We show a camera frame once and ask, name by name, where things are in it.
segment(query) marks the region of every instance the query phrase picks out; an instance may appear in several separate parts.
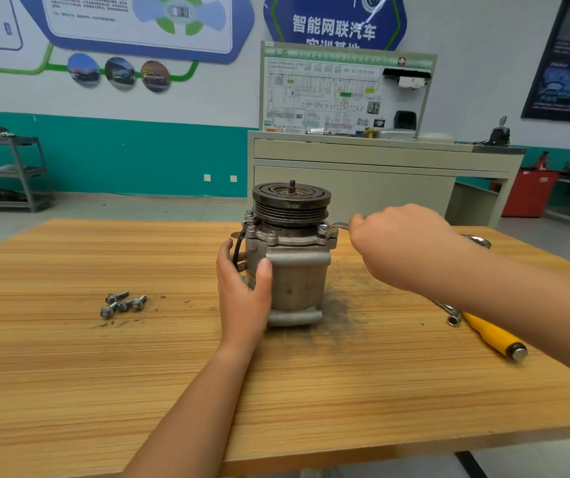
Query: circular car photo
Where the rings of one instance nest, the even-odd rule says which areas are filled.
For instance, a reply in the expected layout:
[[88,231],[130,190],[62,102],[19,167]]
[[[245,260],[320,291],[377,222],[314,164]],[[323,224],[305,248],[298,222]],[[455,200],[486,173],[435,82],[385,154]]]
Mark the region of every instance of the circular car photo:
[[106,62],[106,77],[119,90],[130,90],[136,82],[134,67],[120,56],[114,56]]
[[68,58],[68,73],[83,87],[97,87],[101,79],[99,64],[85,53],[74,53]]
[[165,65],[156,60],[148,60],[143,64],[141,67],[141,80],[143,80],[143,85],[155,94],[160,94],[169,89],[169,71]]

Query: metal cart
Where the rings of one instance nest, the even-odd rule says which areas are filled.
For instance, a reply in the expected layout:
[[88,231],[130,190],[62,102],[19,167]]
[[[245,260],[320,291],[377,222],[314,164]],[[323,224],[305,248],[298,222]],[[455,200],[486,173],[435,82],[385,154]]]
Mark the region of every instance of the metal cart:
[[[18,146],[31,146],[33,144],[37,145],[37,149],[40,152],[41,166],[24,166],[17,148]],[[35,194],[31,190],[31,186],[29,184],[29,178],[34,176],[41,175],[45,178],[48,177],[46,160],[44,159],[44,153],[41,149],[39,139],[36,137],[0,137],[0,146],[10,147],[13,159],[15,160],[15,167],[17,168],[16,171],[0,171],[0,178],[19,178],[22,182],[22,186],[24,187],[24,194],[26,195],[25,201],[0,199],[0,208],[30,208],[34,213],[39,209],[49,207],[51,202],[54,200],[50,181],[48,182],[50,190],[47,193]]]

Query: person's left hand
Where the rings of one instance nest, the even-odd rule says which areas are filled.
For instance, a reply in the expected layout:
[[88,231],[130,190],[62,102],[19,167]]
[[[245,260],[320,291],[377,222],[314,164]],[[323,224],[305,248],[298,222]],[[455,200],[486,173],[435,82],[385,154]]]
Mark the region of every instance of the person's left hand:
[[[272,308],[272,262],[267,258],[260,261],[256,286],[250,290],[234,268],[229,255],[231,248],[232,240],[228,239],[220,246],[216,260],[221,345],[251,354],[265,331]],[[245,254],[241,253],[238,260],[245,260]]]

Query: floor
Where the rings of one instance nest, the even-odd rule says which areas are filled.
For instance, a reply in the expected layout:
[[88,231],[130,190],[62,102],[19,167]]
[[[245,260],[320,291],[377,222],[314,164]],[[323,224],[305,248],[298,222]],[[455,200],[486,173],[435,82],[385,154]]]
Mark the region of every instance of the floor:
[[[41,213],[0,210],[0,242],[50,218],[241,221],[244,199],[142,198],[108,194],[60,194]],[[503,218],[497,230],[570,260],[570,226],[548,219]],[[570,440],[473,451],[489,478],[570,478]],[[466,478],[450,454],[341,466],[328,478]],[[273,475],[270,478],[288,478]]]

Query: hexagonal sign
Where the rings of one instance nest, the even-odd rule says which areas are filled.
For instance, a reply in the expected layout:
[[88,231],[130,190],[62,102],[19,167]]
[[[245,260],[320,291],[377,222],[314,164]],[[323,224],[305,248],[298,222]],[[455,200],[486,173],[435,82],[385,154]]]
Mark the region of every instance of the hexagonal sign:
[[272,39],[393,50],[407,30],[402,0],[265,0]]
[[249,0],[20,0],[61,48],[230,63],[254,24]]

